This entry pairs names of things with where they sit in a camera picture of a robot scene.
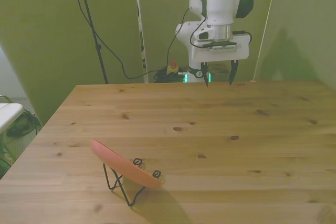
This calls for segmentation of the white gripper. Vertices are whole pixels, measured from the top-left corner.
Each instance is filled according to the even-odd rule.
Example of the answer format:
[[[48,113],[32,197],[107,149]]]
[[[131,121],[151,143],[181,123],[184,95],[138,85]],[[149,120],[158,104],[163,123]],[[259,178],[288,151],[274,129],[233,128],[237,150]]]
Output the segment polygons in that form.
[[[230,40],[231,45],[215,46],[213,48],[197,48],[192,46],[192,61],[229,61],[231,60],[231,71],[229,74],[229,85],[231,86],[238,69],[238,60],[249,57],[249,35],[234,35]],[[208,64],[201,63],[201,72],[204,82],[208,87]]]

